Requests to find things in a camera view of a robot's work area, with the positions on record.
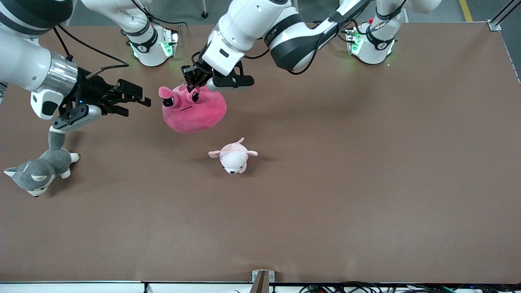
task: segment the pink stuffed animal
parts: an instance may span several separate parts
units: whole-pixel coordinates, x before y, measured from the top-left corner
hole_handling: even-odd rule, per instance
[[[159,88],[163,100],[163,119],[180,133],[195,133],[215,126],[226,113],[226,101],[219,92],[207,87],[188,92],[186,84],[173,90]]]
[[[249,151],[241,144],[244,138],[238,142],[227,144],[220,151],[208,152],[210,157],[218,157],[222,167],[230,174],[242,174],[246,171],[246,161],[249,156],[258,156],[256,151]]]

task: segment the plush toy eye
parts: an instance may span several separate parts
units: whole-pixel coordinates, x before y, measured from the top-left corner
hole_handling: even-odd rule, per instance
[[[174,107],[175,105],[177,105],[177,101],[174,96],[171,96],[168,99],[161,98],[161,100],[163,101],[163,106],[165,107]]]
[[[193,92],[193,93],[192,93],[192,96],[189,96],[189,95],[187,96],[187,100],[188,100],[189,102],[192,102],[192,103],[197,102],[197,101],[199,100],[199,93],[197,93],[197,92]]]

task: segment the gray plush cat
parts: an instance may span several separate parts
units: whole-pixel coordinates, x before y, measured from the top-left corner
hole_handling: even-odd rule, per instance
[[[70,164],[80,159],[77,153],[69,153],[66,149],[61,148],[64,142],[65,132],[51,126],[49,129],[49,149],[37,160],[5,169],[4,173],[32,196],[40,196],[57,176],[63,179],[68,178],[70,176]]]

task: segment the white plush toy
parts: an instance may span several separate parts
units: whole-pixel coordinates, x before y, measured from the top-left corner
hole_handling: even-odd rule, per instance
[[[258,156],[256,151],[249,151],[241,144],[244,138],[238,142],[227,144],[220,151],[208,152],[212,158],[219,158],[222,167],[230,174],[242,174],[246,171],[246,161],[249,156]]]

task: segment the plush toy ear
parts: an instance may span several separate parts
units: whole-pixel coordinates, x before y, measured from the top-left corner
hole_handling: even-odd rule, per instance
[[[208,155],[210,157],[216,158],[216,157],[219,157],[220,153],[221,153],[221,151],[213,151],[213,152],[208,152]]]
[[[158,93],[161,99],[169,99],[170,97],[174,96],[172,90],[167,87],[160,87]]]
[[[33,178],[34,181],[44,181],[45,179],[47,179],[47,176],[45,176],[45,175],[35,176],[35,175],[31,174],[31,177]]]
[[[15,173],[16,173],[16,168],[13,167],[13,168],[7,168],[4,170],[4,173],[9,176],[9,177],[12,177]]]
[[[172,90],[175,92],[182,92],[182,91],[185,91],[186,89],[187,89],[187,84],[185,82],[182,82],[180,85],[178,85],[177,87],[175,87]]]

